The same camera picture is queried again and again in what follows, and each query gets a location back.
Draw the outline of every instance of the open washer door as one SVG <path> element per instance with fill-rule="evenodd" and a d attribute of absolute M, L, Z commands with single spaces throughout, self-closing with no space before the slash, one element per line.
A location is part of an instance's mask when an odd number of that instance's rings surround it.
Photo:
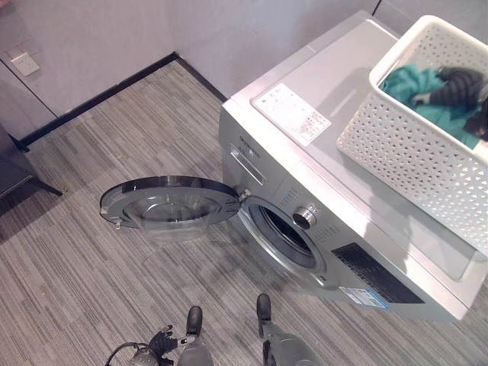
<path fill-rule="evenodd" d="M 106 191 L 100 215 L 140 228 L 152 239 L 193 239 L 209 225 L 237 214 L 239 196 L 218 181 L 180 175 L 127 181 Z"/>

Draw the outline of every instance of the white plastic basket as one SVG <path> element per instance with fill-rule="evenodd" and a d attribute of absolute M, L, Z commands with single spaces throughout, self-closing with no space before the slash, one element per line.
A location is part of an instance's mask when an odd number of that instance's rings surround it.
<path fill-rule="evenodd" d="M 488 46 L 442 19 L 421 17 L 371 71 L 371 92 L 337 147 L 488 256 L 488 164 L 380 90 L 407 63 L 465 66 L 488 77 Z"/>

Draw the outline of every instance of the sticker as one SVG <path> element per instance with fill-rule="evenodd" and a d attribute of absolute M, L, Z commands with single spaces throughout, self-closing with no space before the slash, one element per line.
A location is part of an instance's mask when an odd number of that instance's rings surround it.
<path fill-rule="evenodd" d="M 380 295 L 376 294 L 370 288 L 350 288 L 339 287 L 342 292 L 348 295 L 355 303 L 361 305 L 368 305 L 370 307 L 380 307 L 381 309 L 388 308 L 387 303 Z"/>
<path fill-rule="evenodd" d="M 256 98 L 254 106 L 303 146 L 309 145 L 330 121 L 280 83 Z"/>

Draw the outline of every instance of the black baseboard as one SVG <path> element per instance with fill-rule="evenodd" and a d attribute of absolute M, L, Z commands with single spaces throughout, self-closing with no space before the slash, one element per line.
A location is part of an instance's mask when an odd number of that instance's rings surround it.
<path fill-rule="evenodd" d="M 215 95 L 221 102 L 225 102 L 227 100 L 226 96 L 222 94 L 220 91 L 218 91 L 217 88 L 215 88 L 208 80 L 206 80 L 192 65 L 187 63 L 184 59 L 181 57 L 178 57 L 176 60 L 177 63 L 179 63 L 183 68 L 185 68 L 186 71 L 188 71 L 191 76 L 196 78 L 205 88 L 208 89 L 210 93 Z"/>
<path fill-rule="evenodd" d="M 47 135 L 49 132 L 52 132 L 57 127 L 62 126 L 63 124 L 72 120 L 73 118 L 78 117 L 80 114 L 85 113 L 88 109 L 93 108 L 95 105 L 103 102 L 105 99 L 108 99 L 109 97 L 117 94 L 121 90 L 124 90 L 128 86 L 131 86 L 134 82 L 138 82 L 139 80 L 145 78 L 149 74 L 155 72 L 157 69 L 160 69 L 163 66 L 168 65 L 171 61 L 175 61 L 178 58 L 179 56 L 176 52 L 173 52 L 167 55 L 166 57 L 163 57 L 162 59 L 160 59 L 160 61 L 153 63 L 152 65 L 130 76 L 129 78 L 123 80 L 122 82 L 119 82 L 117 85 L 107 89 L 106 91 L 103 91 L 102 93 L 93 97 L 92 99 L 83 103 L 82 105 L 73 108 L 68 113 L 59 116 L 57 119 L 53 120 L 52 122 L 49 122 L 46 126 L 41 127 L 39 130 L 36 130 L 33 133 L 27 135 L 21 140 L 21 143 L 23 143 L 25 146 L 33 143 L 34 141 Z"/>

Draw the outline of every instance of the silver washing machine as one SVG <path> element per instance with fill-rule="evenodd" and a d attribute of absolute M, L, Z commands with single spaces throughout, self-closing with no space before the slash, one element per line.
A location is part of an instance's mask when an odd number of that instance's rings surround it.
<path fill-rule="evenodd" d="M 299 291 L 409 318 L 461 319 L 486 257 L 336 148 L 369 71 L 395 41 L 357 13 L 223 105 L 223 183 L 128 181 L 105 192 L 101 215 L 173 239 L 231 219 Z"/>

